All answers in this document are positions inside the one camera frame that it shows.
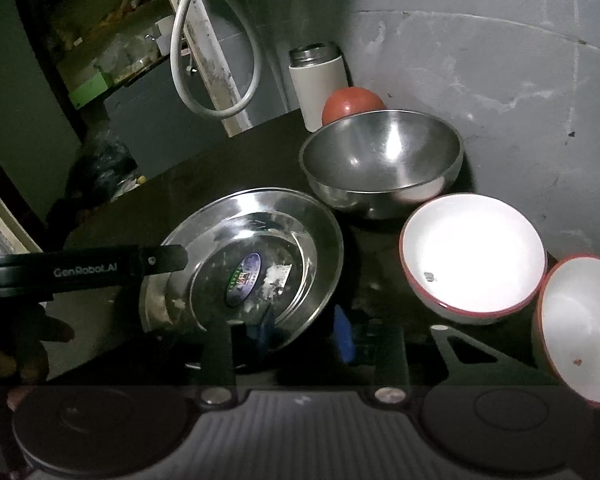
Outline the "person's left hand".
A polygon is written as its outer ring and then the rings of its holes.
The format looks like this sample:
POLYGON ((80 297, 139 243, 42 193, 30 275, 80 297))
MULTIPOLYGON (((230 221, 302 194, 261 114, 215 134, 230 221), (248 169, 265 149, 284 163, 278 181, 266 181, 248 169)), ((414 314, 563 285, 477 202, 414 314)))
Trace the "person's left hand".
POLYGON ((43 342, 64 344, 73 338, 73 328, 49 316, 42 304, 0 301, 0 395, 10 410, 50 374, 43 342))

